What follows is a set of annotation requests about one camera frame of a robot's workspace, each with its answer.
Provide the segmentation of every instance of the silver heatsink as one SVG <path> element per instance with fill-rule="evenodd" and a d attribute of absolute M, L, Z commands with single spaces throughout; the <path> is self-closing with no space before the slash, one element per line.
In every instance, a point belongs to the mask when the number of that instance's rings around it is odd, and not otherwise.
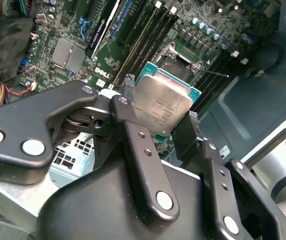
<path fill-rule="evenodd" d="M 85 51 L 69 41 L 60 38 L 55 47 L 51 62 L 77 74 L 85 60 Z"/>

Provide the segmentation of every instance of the black ram slot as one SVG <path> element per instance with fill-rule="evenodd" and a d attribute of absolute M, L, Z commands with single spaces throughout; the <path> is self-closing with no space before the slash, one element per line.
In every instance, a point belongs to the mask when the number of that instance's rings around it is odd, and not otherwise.
<path fill-rule="evenodd" d="M 160 16 L 160 9 L 155 8 L 153 13 L 148 19 L 147 24 L 145 25 L 145 28 L 131 47 L 129 53 L 126 56 L 125 61 L 122 63 L 122 66 L 118 70 L 117 74 L 114 76 L 112 80 L 112 84 L 117 86 L 122 80 L 124 75 L 128 72 L 128 69 L 131 67 L 133 60 L 135 59 L 137 52 L 141 49 L 141 46 L 144 45 L 146 40 L 149 37 L 149 34 L 152 32 L 150 29 L 155 26 L 155 23 L 159 20 Z"/>
<path fill-rule="evenodd" d="M 159 31 L 159 34 L 154 38 L 153 42 L 151 42 L 151 44 L 146 48 L 146 52 L 143 54 L 143 58 L 141 59 L 134 74 L 139 74 L 146 63 L 154 56 L 160 45 L 163 43 L 164 38 L 174 26 L 176 20 L 177 16 L 172 16 L 171 18 L 167 19 L 167 22 L 164 25 L 165 27 Z"/>
<path fill-rule="evenodd" d="M 157 37 L 162 33 L 164 30 L 164 26 L 167 24 L 167 21 L 169 20 L 168 15 L 165 14 L 165 8 L 163 8 L 163 12 L 160 13 L 160 20 L 158 20 L 154 25 L 154 29 L 151 31 L 149 36 L 147 37 L 144 44 L 141 45 L 140 50 L 137 52 L 135 56 L 135 60 L 132 62 L 132 65 L 129 69 L 129 73 L 133 74 L 136 72 L 138 64 L 141 62 L 141 60 L 146 56 L 147 52 L 149 51 L 150 47 L 153 43 L 155 43 L 155 40 Z"/>
<path fill-rule="evenodd" d="M 198 113 L 203 111 L 203 108 L 219 95 L 220 90 L 226 87 L 239 74 L 240 69 L 242 69 L 242 66 L 237 59 L 230 57 L 227 52 L 222 51 L 218 58 L 211 64 L 209 70 L 227 74 L 229 78 L 206 72 L 195 84 L 195 88 L 200 90 L 202 94 L 193 104 L 191 110 Z"/>
<path fill-rule="evenodd" d="M 128 30 L 126 31 L 126 33 L 124 34 L 124 37 L 120 40 L 121 44 L 126 44 L 128 41 L 128 38 L 131 36 L 132 31 L 134 30 L 134 27 L 137 23 L 137 20 L 139 19 L 140 15 L 142 14 L 142 12 L 144 11 L 147 3 L 149 2 L 149 0 L 140 0 L 137 9 L 138 12 L 135 13 L 134 19 L 132 19 L 131 24 L 129 25 Z"/>

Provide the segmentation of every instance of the pcie slot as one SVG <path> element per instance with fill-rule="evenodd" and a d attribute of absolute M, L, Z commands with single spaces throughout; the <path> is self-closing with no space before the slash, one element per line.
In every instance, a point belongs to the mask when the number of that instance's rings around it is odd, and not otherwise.
<path fill-rule="evenodd" d="M 139 62 L 144 58 L 145 54 L 148 52 L 149 47 L 154 43 L 155 39 L 159 35 L 159 33 L 164 29 L 164 25 L 166 24 L 169 16 L 165 14 L 166 9 L 163 8 L 160 13 L 160 17 L 156 18 L 157 22 L 154 25 L 151 33 L 149 34 L 147 40 L 142 44 L 140 50 L 137 52 L 135 60 L 132 62 L 131 67 L 129 68 L 129 73 L 134 73 L 137 70 L 137 66 Z"/>
<path fill-rule="evenodd" d="M 110 33 L 110 38 L 113 38 L 115 36 L 116 32 L 118 31 L 119 27 L 121 26 L 121 24 L 122 24 L 122 22 L 123 22 L 123 20 L 124 20 L 124 18 L 126 16 L 126 13 L 127 13 L 128 9 L 129 9 L 131 3 L 132 3 L 132 0 L 127 0 L 126 1 L 121 14 L 119 15 L 119 17 L 118 17 L 118 19 L 117 19 L 117 21 L 115 23 L 115 26 L 114 26 L 113 30 L 111 31 L 111 33 Z"/>
<path fill-rule="evenodd" d="M 132 31 L 134 30 L 134 27 L 137 23 L 137 20 L 139 19 L 140 15 L 142 14 L 142 12 L 144 11 L 144 9 L 146 8 L 147 3 L 149 2 L 149 0 L 140 0 L 137 9 L 138 12 L 135 13 L 135 17 L 134 19 L 131 21 L 131 24 L 129 25 L 129 28 L 127 30 L 127 32 L 124 34 L 124 37 L 120 40 L 121 44 L 126 44 L 128 41 L 128 38 L 131 36 Z"/>
<path fill-rule="evenodd" d="M 176 20 L 177 16 L 171 16 L 167 18 L 164 27 L 158 32 L 158 34 L 155 36 L 153 41 L 148 45 L 148 47 L 146 47 L 146 51 L 142 55 L 139 64 L 136 66 L 134 71 L 132 71 L 134 75 L 138 75 L 141 69 L 146 65 L 147 61 L 149 61 L 153 57 L 153 55 L 156 53 L 160 45 L 163 43 L 164 38 L 167 36 L 170 29 L 173 27 Z"/>
<path fill-rule="evenodd" d="M 131 64 L 133 62 L 133 59 L 136 57 L 137 52 L 141 49 L 142 44 L 145 43 L 146 39 L 148 38 L 150 32 L 149 30 L 155 25 L 155 23 L 159 19 L 159 13 L 161 10 L 156 7 L 153 11 L 153 13 L 150 15 L 147 24 L 145 25 L 144 29 L 142 30 L 141 34 L 135 41 L 134 45 L 131 47 L 129 53 L 127 54 L 127 57 L 125 61 L 123 62 L 121 68 L 118 70 L 117 74 L 115 75 L 112 84 L 115 86 L 118 84 L 119 81 L 122 80 L 123 76 L 126 74 L 128 69 L 131 67 Z"/>
<path fill-rule="evenodd" d="M 112 0 L 111 2 L 108 2 L 105 6 L 102 16 L 95 28 L 92 39 L 86 49 L 87 56 L 93 58 L 96 55 L 98 47 L 103 40 L 114 15 L 116 14 L 116 11 L 119 7 L 119 3 L 120 0 Z"/>
<path fill-rule="evenodd" d="M 81 0 L 73 0 L 72 5 L 69 9 L 69 13 L 74 14 L 80 3 L 81 3 Z"/>
<path fill-rule="evenodd" d="M 85 19 L 86 20 L 89 20 L 90 16 L 91 16 L 91 13 L 95 7 L 95 3 L 97 2 L 97 0 L 89 0 L 88 4 L 87 4 L 87 8 L 86 8 L 86 11 L 85 11 Z"/>

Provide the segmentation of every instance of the metal bracket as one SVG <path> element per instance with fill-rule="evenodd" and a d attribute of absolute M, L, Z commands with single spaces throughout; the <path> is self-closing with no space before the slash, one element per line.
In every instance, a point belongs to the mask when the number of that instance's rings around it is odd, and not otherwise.
<path fill-rule="evenodd" d="M 196 62 L 192 65 L 188 65 L 186 66 L 186 68 L 188 70 L 190 70 L 193 74 L 196 74 L 198 71 L 200 71 L 203 67 L 203 62 L 202 61 L 199 61 L 199 62 Z"/>

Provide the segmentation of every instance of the ram slot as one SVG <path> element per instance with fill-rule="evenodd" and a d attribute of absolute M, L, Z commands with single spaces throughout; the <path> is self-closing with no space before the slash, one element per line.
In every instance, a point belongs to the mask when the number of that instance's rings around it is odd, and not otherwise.
<path fill-rule="evenodd" d="M 145 58 L 147 52 L 149 52 L 151 46 L 155 43 L 156 39 L 159 38 L 159 35 L 164 31 L 165 27 L 168 24 L 168 21 L 170 20 L 170 16 L 168 14 L 164 14 L 160 21 L 157 22 L 157 25 L 151 32 L 151 34 L 148 36 L 148 41 L 142 45 L 140 51 L 137 53 L 135 60 L 132 63 L 131 68 L 129 69 L 129 73 L 133 73 L 139 71 L 138 65 L 142 61 L 142 59 Z"/>
<path fill-rule="evenodd" d="M 141 49 L 141 46 L 144 45 L 146 39 L 149 37 L 150 29 L 156 24 L 156 22 L 160 18 L 161 10 L 159 8 L 155 8 L 153 13 L 148 19 L 147 24 L 145 25 L 145 28 L 131 47 L 129 53 L 127 54 L 127 57 L 125 61 L 123 62 L 121 68 L 118 70 L 117 74 L 114 76 L 112 84 L 117 85 L 122 79 L 123 76 L 127 73 L 128 69 L 131 67 L 133 60 L 135 59 L 137 52 Z"/>
<path fill-rule="evenodd" d="M 146 52 L 141 58 L 140 63 L 136 66 L 135 71 L 131 72 L 134 75 L 138 75 L 141 69 L 146 65 L 146 63 L 154 56 L 156 51 L 159 49 L 160 45 L 163 43 L 164 38 L 167 36 L 168 32 L 174 26 L 174 23 L 178 19 L 177 16 L 172 16 L 167 19 L 164 27 L 159 31 L 158 35 L 155 36 L 153 42 L 146 48 Z"/>
<path fill-rule="evenodd" d="M 137 20 L 141 16 L 142 12 L 144 11 L 144 9 L 146 8 L 148 3 L 149 3 L 149 0 L 140 0 L 139 4 L 137 6 L 138 12 L 135 13 L 134 19 L 132 19 L 131 24 L 129 25 L 127 32 L 124 34 L 124 37 L 120 40 L 121 44 L 127 43 L 128 38 L 131 36 L 131 34 L 132 34 L 132 32 L 136 26 Z"/>

